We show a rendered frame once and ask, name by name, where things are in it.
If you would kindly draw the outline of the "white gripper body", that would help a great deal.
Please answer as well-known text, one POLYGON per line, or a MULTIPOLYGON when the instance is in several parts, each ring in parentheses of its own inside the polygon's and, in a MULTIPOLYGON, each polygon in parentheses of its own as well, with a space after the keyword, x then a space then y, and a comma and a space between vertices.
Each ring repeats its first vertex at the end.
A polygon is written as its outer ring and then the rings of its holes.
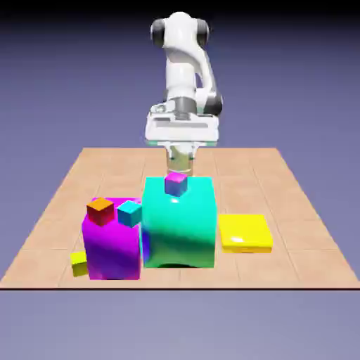
POLYGON ((204 143, 219 140, 219 118, 190 114, 178 120, 173 112, 148 113, 145 138, 150 143, 204 143))

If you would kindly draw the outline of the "small purple cube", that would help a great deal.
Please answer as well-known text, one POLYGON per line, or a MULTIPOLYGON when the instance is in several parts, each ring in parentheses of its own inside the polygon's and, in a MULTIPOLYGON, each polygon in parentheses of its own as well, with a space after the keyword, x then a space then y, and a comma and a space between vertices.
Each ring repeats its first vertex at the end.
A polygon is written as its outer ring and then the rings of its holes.
POLYGON ((188 188, 188 177, 178 172, 170 172, 165 177, 165 193, 175 197, 182 196, 188 188))

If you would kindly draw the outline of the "small cyan cube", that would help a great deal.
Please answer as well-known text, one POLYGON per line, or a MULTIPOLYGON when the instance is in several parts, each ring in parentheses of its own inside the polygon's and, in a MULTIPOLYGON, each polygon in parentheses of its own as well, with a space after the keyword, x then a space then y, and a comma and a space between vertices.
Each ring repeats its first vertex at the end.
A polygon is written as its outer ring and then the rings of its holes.
POLYGON ((135 200, 126 200, 117 207, 117 219, 122 225, 134 227, 142 219, 141 204, 135 200))

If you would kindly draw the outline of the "small orange cube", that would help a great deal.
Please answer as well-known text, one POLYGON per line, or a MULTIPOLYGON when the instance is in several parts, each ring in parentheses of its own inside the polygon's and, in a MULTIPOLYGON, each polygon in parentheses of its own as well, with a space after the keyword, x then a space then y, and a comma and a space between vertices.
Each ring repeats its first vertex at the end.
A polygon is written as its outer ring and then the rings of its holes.
POLYGON ((115 218, 114 203, 105 198, 97 198, 86 205, 88 219, 98 226, 104 226, 115 218))

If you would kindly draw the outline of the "small yellow cube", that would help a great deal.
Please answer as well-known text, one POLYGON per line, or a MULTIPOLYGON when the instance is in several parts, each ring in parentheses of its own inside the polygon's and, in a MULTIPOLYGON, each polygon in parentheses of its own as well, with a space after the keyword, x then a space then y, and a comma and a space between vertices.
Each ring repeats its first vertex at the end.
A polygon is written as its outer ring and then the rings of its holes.
POLYGON ((86 252, 84 250, 73 252, 70 255, 72 273, 74 277, 84 276, 88 274, 86 252))

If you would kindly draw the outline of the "large teal box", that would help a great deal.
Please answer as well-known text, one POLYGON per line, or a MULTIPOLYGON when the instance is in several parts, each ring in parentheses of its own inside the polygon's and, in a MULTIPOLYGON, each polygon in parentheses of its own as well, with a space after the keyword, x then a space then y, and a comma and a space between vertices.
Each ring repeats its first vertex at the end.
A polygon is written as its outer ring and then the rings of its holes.
POLYGON ((190 177, 180 197, 165 193, 163 177, 148 177, 142 197, 143 266, 212 268, 217 203, 210 177, 190 177))

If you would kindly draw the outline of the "large yellow box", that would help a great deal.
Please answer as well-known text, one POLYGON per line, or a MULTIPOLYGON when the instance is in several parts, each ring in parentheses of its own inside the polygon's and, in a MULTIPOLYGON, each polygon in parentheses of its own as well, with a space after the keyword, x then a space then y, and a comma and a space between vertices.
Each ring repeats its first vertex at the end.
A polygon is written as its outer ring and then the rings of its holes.
POLYGON ((227 253, 270 253, 273 238, 263 214, 220 214, 221 247, 227 253))

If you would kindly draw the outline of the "large magenta box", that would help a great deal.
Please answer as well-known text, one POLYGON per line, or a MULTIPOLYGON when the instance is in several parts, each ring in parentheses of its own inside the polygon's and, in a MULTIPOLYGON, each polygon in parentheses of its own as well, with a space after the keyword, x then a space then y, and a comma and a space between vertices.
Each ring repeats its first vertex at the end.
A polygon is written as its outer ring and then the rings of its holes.
POLYGON ((98 226, 86 216, 82 222, 82 237, 89 278, 95 280, 138 280, 141 274, 140 223, 134 227, 122 225, 117 219, 117 207, 126 200, 140 198, 105 198, 114 203, 115 218, 98 226))

